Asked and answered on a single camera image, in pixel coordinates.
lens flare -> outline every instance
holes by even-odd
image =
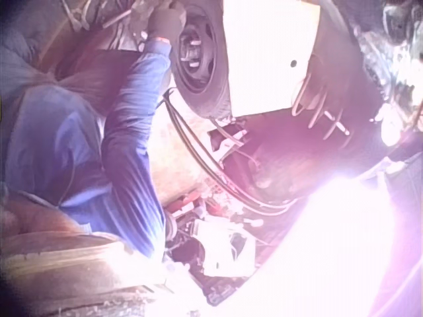
[[[366,317],[393,235],[385,186],[334,180],[312,195],[274,255],[220,316]]]

rubber tire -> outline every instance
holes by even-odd
[[[171,54],[172,71],[176,87],[187,105],[197,115],[203,118],[223,119],[231,114],[231,102],[228,83],[228,57],[226,50],[225,31],[223,29],[223,11],[220,0],[180,0],[186,7],[199,7],[208,16],[215,32],[217,55],[215,70],[209,85],[199,94],[193,93],[181,79],[178,69],[179,48],[174,48]]]

hand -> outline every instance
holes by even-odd
[[[182,3],[165,0],[151,13],[148,21],[148,37],[168,40],[174,46],[185,27],[186,11]]]

car underside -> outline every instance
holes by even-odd
[[[84,3],[68,2],[72,7]],[[158,1],[132,2],[88,11],[90,23],[104,25],[121,9],[135,9],[127,22],[111,25],[113,32],[93,44],[96,49],[142,50],[146,20]],[[395,154],[405,132],[419,138],[423,7],[411,0],[304,1],[320,7],[319,22],[291,102],[282,104],[274,91],[276,109],[260,111],[267,107],[254,104],[249,107],[255,113],[234,116],[227,53],[234,43],[225,36],[223,17],[236,13],[223,1],[181,2],[187,25],[171,56],[176,88],[164,94],[158,109],[166,117],[167,110],[170,120],[152,136],[156,144],[166,144],[169,158],[162,164],[166,155],[155,154],[153,146],[151,169],[167,212],[165,256],[189,265],[208,302],[217,306],[266,263],[316,189],[337,176],[359,178],[385,157],[399,160]],[[25,12],[32,17],[28,20],[41,13],[26,10],[16,24],[31,34],[30,23],[22,22]],[[44,26],[48,35],[40,40],[39,66],[58,72],[63,56],[89,33],[72,30],[63,9],[55,10],[58,17]],[[289,67],[298,63],[293,59]],[[254,76],[251,65],[245,69]],[[172,123],[176,132],[170,135]],[[401,160],[413,154],[414,148]],[[180,171],[173,174],[170,169],[179,163]],[[180,184],[169,184],[179,179]]]

wheel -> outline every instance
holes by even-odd
[[[220,0],[181,0],[187,19],[171,59],[181,96],[203,118],[231,114],[228,57]]]

